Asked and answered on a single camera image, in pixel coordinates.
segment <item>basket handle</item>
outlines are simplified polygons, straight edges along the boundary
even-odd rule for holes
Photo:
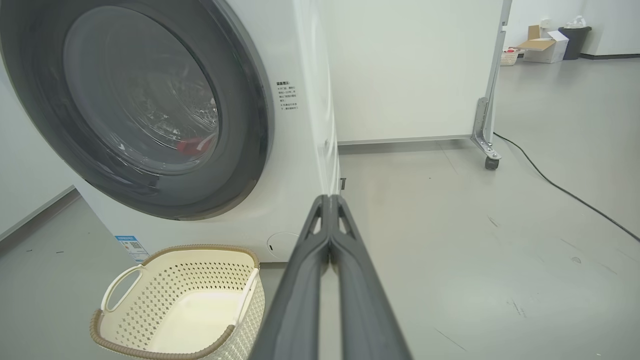
[[[118,308],[118,306],[120,306],[120,303],[122,303],[122,301],[127,297],[127,295],[131,292],[131,290],[133,290],[133,288],[135,287],[135,285],[138,283],[138,281],[140,281],[140,278],[142,277],[142,270],[145,267],[142,264],[138,264],[132,268],[128,268],[127,270],[124,270],[122,272],[122,274],[118,275],[118,277],[115,278],[114,281],[111,282],[111,285],[109,285],[109,287],[107,288],[107,291],[104,293],[104,296],[102,297],[102,304],[100,305],[100,309],[104,312],[104,313],[111,313],[113,312],[115,309]],[[115,288],[120,284],[120,282],[122,280],[124,280],[125,277],[133,274],[133,272],[136,271],[140,271],[140,274],[138,275],[138,278],[133,282],[133,284],[131,285],[131,287],[127,290],[127,292],[122,296],[122,298],[120,299],[120,301],[118,301],[117,304],[115,304],[115,306],[110,309],[109,308],[109,299],[111,298],[111,295],[113,294],[113,290],[115,290]]]
[[[258,278],[259,272],[260,270],[258,268],[254,268],[253,271],[251,272],[251,275],[249,275],[249,279],[246,281],[246,285],[242,290],[241,301],[240,303],[238,303],[238,307],[236,309],[236,315],[234,316],[233,324],[235,326],[238,326],[238,323],[242,320],[240,319],[240,316],[242,315],[242,310],[244,309],[244,303],[246,303],[246,299],[249,297],[249,291],[251,291],[253,284],[255,284],[255,281]]]

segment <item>black trash bin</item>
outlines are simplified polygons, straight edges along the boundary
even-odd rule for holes
[[[575,60],[579,58],[584,41],[587,39],[587,33],[591,31],[591,26],[585,26],[580,29],[558,28],[558,31],[569,38],[569,44],[566,46],[563,60]]]

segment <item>power cord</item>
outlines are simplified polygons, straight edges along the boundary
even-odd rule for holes
[[[503,139],[506,142],[509,142],[511,144],[513,144],[513,146],[517,147],[518,149],[520,149],[520,151],[522,151],[522,154],[524,154],[525,158],[527,158],[527,160],[529,160],[529,162],[531,163],[531,165],[533,165],[533,168],[536,169],[536,171],[540,174],[540,176],[542,176],[545,180],[548,181],[549,184],[555,186],[556,188],[560,189],[562,192],[564,192],[565,194],[569,195],[570,197],[573,197],[574,199],[578,200],[579,202],[583,203],[584,205],[586,205],[589,209],[597,212],[598,214],[602,215],[605,219],[607,219],[608,221],[612,222],[615,226],[619,227],[620,229],[622,229],[625,233],[631,235],[632,238],[636,239],[637,241],[640,241],[640,238],[632,233],[631,231],[627,230],[626,227],[620,225],[617,221],[613,220],[612,218],[608,217],[605,213],[603,213],[602,211],[594,208],[593,206],[587,204],[584,200],[580,199],[579,197],[575,196],[574,194],[570,193],[569,191],[565,190],[564,188],[561,188],[560,186],[556,185],[553,181],[549,180],[548,177],[546,177],[544,174],[542,174],[542,171],[540,171],[540,169],[538,169],[538,167],[536,166],[536,164],[533,163],[533,161],[531,160],[531,158],[529,157],[529,155],[527,155],[527,153],[515,142],[512,142],[511,140],[505,138],[504,136],[498,134],[498,133],[494,133],[495,136],[498,136],[499,138]]]

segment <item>laundry basket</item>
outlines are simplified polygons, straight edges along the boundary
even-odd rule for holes
[[[113,307],[113,290],[138,272]],[[91,320],[100,346],[157,360],[246,359],[264,314],[259,262],[249,250],[189,245],[162,250],[118,276]]]
[[[505,53],[504,51],[500,55],[500,66],[511,66],[516,63],[518,59],[519,51],[515,51],[513,53]]]

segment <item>concrete floor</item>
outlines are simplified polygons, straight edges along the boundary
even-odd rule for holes
[[[498,133],[640,233],[640,61],[503,67]],[[468,141],[344,147],[347,199],[416,359],[636,359],[640,243],[547,184],[519,151]],[[3,359],[120,359],[89,337],[132,260],[82,200],[0,257]],[[268,302],[283,265],[261,271]],[[337,277],[321,359],[340,358]]]

